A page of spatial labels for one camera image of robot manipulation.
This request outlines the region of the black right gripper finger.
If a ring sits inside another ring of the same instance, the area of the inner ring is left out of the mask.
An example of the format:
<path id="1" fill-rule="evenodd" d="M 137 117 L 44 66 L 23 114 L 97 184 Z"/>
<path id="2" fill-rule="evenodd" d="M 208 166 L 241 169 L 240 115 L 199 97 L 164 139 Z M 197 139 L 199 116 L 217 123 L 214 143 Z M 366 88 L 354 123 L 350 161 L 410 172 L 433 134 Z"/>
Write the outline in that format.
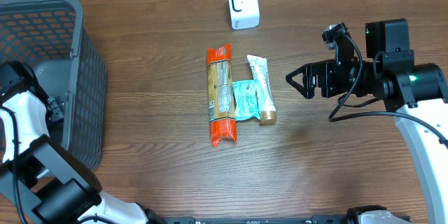
<path id="1" fill-rule="evenodd" d="M 297 68 L 296 70 L 294 70 L 294 71 L 292 71 L 291 73 L 288 73 L 288 74 L 286 75 L 286 80 L 287 80 L 287 81 L 292 81 L 293 77 L 295 77 L 295 76 L 297 76 L 297 75 L 299 75 L 299 74 L 302 74 L 302 73 L 304 72 L 304 70 L 305 70 L 305 65 L 303 65 L 303 66 Z"/>
<path id="2" fill-rule="evenodd" d="M 304 98 L 308 98 L 307 88 L 293 80 L 293 78 L 286 77 L 286 82 L 295 88 Z"/>

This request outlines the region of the white tube with gold cap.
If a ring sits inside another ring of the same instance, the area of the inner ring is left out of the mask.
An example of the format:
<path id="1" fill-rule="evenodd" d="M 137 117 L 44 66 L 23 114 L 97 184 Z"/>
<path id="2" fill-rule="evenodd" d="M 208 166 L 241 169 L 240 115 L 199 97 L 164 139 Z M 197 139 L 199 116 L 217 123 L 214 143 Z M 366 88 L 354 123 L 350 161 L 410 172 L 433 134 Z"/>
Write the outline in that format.
<path id="1" fill-rule="evenodd" d="M 270 76 L 267 60 L 264 57 L 247 55 L 253 80 L 257 84 L 257 102 L 261 125 L 274 125 L 277 121 L 277 110 L 274 105 L 270 87 Z"/>

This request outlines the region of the mint green wipes packet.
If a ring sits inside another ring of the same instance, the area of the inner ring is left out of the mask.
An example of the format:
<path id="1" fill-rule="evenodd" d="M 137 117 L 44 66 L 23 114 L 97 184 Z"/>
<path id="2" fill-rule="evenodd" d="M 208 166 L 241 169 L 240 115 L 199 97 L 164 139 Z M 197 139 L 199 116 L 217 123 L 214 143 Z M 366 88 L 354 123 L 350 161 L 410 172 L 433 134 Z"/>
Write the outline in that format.
<path id="1" fill-rule="evenodd" d="M 235 119 L 245 121 L 260 119 L 258 109 L 258 84 L 254 80 L 239 80 L 233 83 L 235 98 Z"/>

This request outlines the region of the orange spaghetti packet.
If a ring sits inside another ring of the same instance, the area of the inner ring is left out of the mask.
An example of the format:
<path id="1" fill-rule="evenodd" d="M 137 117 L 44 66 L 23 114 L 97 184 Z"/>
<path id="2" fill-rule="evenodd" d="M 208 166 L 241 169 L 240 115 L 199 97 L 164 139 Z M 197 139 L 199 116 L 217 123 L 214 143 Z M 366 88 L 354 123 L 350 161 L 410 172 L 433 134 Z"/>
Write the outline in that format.
<path id="1" fill-rule="evenodd" d="M 237 142 L 231 44 L 209 48 L 206 56 L 210 140 L 217 147 L 224 140 Z"/>

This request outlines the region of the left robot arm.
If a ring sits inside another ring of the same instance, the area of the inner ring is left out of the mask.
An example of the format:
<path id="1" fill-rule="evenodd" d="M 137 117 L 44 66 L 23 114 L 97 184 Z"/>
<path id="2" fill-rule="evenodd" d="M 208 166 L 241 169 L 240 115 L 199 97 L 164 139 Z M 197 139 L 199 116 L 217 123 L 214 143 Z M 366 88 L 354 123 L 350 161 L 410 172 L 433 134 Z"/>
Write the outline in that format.
<path id="1" fill-rule="evenodd" d="M 1 194 L 14 203 L 21 222 L 159 223 L 150 209 L 103 191 L 89 168 L 50 139 L 50 112 L 28 66 L 1 64 Z"/>

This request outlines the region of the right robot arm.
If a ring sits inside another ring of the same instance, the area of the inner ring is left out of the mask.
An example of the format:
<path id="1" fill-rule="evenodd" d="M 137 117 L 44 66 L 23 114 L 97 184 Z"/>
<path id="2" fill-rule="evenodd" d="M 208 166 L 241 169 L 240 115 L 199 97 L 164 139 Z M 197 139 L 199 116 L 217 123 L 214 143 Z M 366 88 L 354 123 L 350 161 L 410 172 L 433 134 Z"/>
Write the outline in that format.
<path id="1" fill-rule="evenodd" d="M 304 98 L 337 97 L 330 122 L 391 116 L 407 144 L 430 223 L 447 222 L 447 80 L 434 63 L 417 65 L 405 18 L 365 25 L 366 53 L 344 23 L 322 33 L 334 59 L 304 64 L 286 82 Z"/>

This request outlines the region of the white barcode scanner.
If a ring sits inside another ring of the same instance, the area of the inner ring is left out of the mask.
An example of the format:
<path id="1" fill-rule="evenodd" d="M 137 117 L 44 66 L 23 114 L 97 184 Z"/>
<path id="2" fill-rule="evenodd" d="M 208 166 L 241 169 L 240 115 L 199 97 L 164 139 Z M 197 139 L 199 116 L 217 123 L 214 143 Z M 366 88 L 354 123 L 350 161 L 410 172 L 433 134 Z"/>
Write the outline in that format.
<path id="1" fill-rule="evenodd" d="M 258 0 L 228 0 L 230 23 L 234 30 L 250 29 L 260 24 Z"/>

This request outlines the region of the grey plastic shopping basket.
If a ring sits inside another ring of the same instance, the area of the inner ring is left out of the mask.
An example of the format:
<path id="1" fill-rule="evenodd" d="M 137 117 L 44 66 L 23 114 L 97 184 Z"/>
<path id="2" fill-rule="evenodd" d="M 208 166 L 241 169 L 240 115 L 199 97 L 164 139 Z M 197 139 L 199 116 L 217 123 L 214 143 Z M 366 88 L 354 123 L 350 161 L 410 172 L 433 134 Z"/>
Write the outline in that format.
<path id="1" fill-rule="evenodd" d="M 50 138 L 91 170 L 102 158 L 107 70 L 79 0 L 1 0 L 1 61 L 30 66 L 48 96 L 65 101 Z"/>

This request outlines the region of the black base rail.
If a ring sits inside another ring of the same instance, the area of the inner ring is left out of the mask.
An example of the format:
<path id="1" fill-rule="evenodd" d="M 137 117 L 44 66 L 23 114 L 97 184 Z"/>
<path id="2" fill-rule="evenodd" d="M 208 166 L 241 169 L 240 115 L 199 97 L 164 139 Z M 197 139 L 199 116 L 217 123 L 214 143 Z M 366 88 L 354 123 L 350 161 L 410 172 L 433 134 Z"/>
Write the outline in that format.
<path id="1" fill-rule="evenodd" d="M 308 218 L 194 218 L 164 217 L 166 224 L 353 224 L 343 215 L 314 215 Z"/>

